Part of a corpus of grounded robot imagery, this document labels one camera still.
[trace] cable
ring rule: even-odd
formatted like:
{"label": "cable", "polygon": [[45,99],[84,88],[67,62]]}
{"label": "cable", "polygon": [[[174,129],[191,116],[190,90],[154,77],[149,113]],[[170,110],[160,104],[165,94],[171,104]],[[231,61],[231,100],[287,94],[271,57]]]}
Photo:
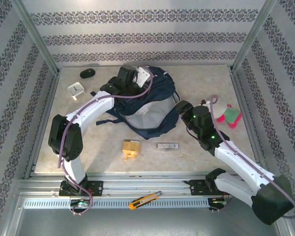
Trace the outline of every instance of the cable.
{"label": "cable", "polygon": [[[252,169],[254,169],[258,174],[261,175],[261,177],[265,178],[267,181],[269,181],[277,190],[279,190],[294,206],[295,208],[295,201],[280,187],[278,186],[273,180],[271,180],[268,176],[266,176],[262,171],[260,171],[257,167],[255,167],[253,164],[251,164],[249,161],[246,160],[240,153],[238,153],[231,145],[228,144],[228,142],[225,140],[223,135],[221,134],[221,131],[217,127],[217,123],[214,119],[213,115],[213,104],[217,102],[218,96],[217,95],[212,95],[210,99],[210,112],[211,112],[211,117],[212,117],[212,122],[214,124],[214,128],[216,129],[216,132],[218,135],[221,137],[223,142],[226,144],[226,146],[232,150],[234,153],[236,153],[244,162],[246,162]],[[283,216],[283,218],[288,218],[288,219],[294,219],[295,215],[293,216]]]}
{"label": "cable", "polygon": [[68,129],[69,127],[71,126],[71,124],[73,123],[73,121],[78,117],[78,115],[80,115],[82,113],[82,111],[84,111],[87,107],[89,107],[90,105],[92,105],[93,103],[96,103],[98,102],[99,100],[102,100],[102,99],[105,99],[105,98],[121,98],[121,99],[132,99],[132,98],[138,98],[138,97],[141,97],[143,96],[144,94],[146,94],[152,87],[152,83],[153,83],[153,73],[150,71],[150,69],[146,66],[142,66],[142,68],[144,68],[149,74],[150,74],[150,83],[147,87],[147,89],[140,93],[139,95],[134,95],[134,96],[121,96],[121,95],[106,95],[106,96],[102,96],[102,97],[99,97],[98,99],[95,99],[87,104],[85,104],[77,113],[76,115],[69,121],[68,125],[66,126],[66,128],[64,129],[64,132],[62,134],[62,138],[61,138],[61,143],[60,143],[60,150],[59,150],[59,159],[58,159],[58,168],[60,168],[62,166],[62,169],[64,171],[64,174],[67,176],[67,178],[72,182],[74,183],[78,188],[80,188],[82,191],[86,192],[89,197],[90,197],[90,204],[88,206],[88,208],[86,208],[84,211],[80,212],[80,213],[76,213],[74,211],[74,208],[70,211],[73,212],[73,214],[77,214],[77,215],[82,215],[84,214],[85,212],[87,212],[93,205],[93,197],[92,197],[92,194],[87,191],[85,188],[83,188],[82,186],[80,186],[68,173],[68,171],[65,169],[65,166],[64,166],[64,159],[62,157],[62,152],[63,152],[63,146],[64,146],[64,141],[65,141],[65,137],[67,135],[67,132],[68,132]]}
{"label": "cable", "polygon": [[192,135],[190,132],[189,132],[189,130],[188,130],[188,127],[186,126],[186,130],[187,130],[187,133],[192,137],[192,138],[194,138],[195,140],[197,140],[198,141],[198,138],[196,137],[196,136],[194,136],[194,135]]}

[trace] table surface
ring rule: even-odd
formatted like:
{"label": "table surface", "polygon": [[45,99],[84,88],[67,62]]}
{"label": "table surface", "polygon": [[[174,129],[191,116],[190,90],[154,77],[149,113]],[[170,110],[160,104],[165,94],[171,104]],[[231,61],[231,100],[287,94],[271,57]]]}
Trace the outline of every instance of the table surface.
{"label": "table surface", "polygon": [[[181,100],[187,100],[194,106],[202,99],[208,99],[212,94],[217,94],[233,107],[239,108],[231,78],[226,65],[203,66],[161,66],[173,78],[176,90]],[[51,122],[55,115],[66,114],[78,109],[92,96],[92,91],[97,92],[107,81],[116,76],[119,67],[94,67],[96,75],[88,79],[81,79],[79,74],[86,67],[68,67],[61,70],[57,91],[49,115],[43,142],[35,167],[36,173],[61,173],[57,169],[57,156],[48,146],[48,137]],[[75,82],[80,82],[87,94],[74,101],[67,87]],[[109,114],[101,115],[97,120],[114,119]],[[253,153],[247,132],[241,119],[235,129],[226,123],[219,124],[219,128],[247,156],[252,158]],[[137,158],[124,160],[122,144],[124,139],[138,140],[141,143],[141,153]],[[178,143],[179,149],[161,152],[155,148],[157,142]],[[232,171],[224,162],[204,151],[200,144],[190,137],[181,119],[176,128],[160,137],[145,140],[133,132],[126,124],[95,123],[87,128],[83,136],[84,148],[81,153],[81,162],[86,173],[102,172],[201,172],[207,173],[215,168]]]}

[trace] damask wallpaper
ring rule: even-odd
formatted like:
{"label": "damask wallpaper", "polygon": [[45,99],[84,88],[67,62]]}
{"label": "damask wallpaper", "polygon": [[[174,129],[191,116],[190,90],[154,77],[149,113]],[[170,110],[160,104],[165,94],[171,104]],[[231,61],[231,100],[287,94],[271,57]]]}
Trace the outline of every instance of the damask wallpaper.
{"label": "damask wallpaper", "polygon": [[265,0],[23,0],[58,67],[231,65]]}
{"label": "damask wallpaper", "polygon": [[53,75],[9,0],[0,0],[0,231],[33,148]]}
{"label": "damask wallpaper", "polygon": [[275,4],[237,76],[267,167],[295,199],[295,1]]}

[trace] computer mouse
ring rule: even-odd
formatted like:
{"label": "computer mouse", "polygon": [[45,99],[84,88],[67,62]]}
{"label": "computer mouse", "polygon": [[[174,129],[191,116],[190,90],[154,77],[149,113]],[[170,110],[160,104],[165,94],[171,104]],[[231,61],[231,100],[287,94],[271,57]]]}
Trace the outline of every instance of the computer mouse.
{"label": "computer mouse", "polygon": [[93,75],[95,75],[95,70],[93,70],[93,69],[91,69],[91,68],[86,69],[86,70],[84,70],[84,71],[82,71],[82,72],[80,73],[80,77],[81,77],[82,79],[87,79],[87,78],[89,78],[89,77],[92,77]]}

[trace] navy blue backpack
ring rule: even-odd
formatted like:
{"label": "navy blue backpack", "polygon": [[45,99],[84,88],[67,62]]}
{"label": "navy blue backpack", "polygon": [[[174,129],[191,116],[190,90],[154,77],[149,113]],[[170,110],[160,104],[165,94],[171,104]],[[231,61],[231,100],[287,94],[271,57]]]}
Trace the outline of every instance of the navy blue backpack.
{"label": "navy blue backpack", "polygon": [[174,106],[179,102],[179,96],[173,79],[159,67],[149,69],[154,77],[148,95],[121,100],[107,111],[117,119],[97,121],[96,125],[124,122],[145,139],[159,137],[176,127],[179,114]]}

